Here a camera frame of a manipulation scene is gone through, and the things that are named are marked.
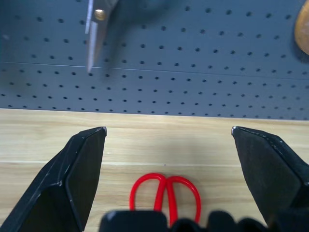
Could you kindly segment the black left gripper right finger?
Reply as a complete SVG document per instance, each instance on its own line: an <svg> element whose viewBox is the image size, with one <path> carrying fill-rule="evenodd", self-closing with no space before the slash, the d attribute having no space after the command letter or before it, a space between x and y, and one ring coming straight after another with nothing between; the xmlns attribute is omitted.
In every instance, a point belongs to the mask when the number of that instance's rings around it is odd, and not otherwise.
<svg viewBox="0 0 309 232"><path fill-rule="evenodd" d="M308 227L309 165L280 137L231 130L246 184L269 227Z"/></svg>

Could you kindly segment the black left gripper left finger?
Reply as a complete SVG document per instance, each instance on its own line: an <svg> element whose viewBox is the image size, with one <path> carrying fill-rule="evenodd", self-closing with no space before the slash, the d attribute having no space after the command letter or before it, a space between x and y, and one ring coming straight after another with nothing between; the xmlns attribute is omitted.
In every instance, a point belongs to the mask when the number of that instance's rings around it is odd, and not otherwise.
<svg viewBox="0 0 309 232"><path fill-rule="evenodd" d="M82 232L98 188L107 130L72 136L45 164L0 227L2 232Z"/></svg>

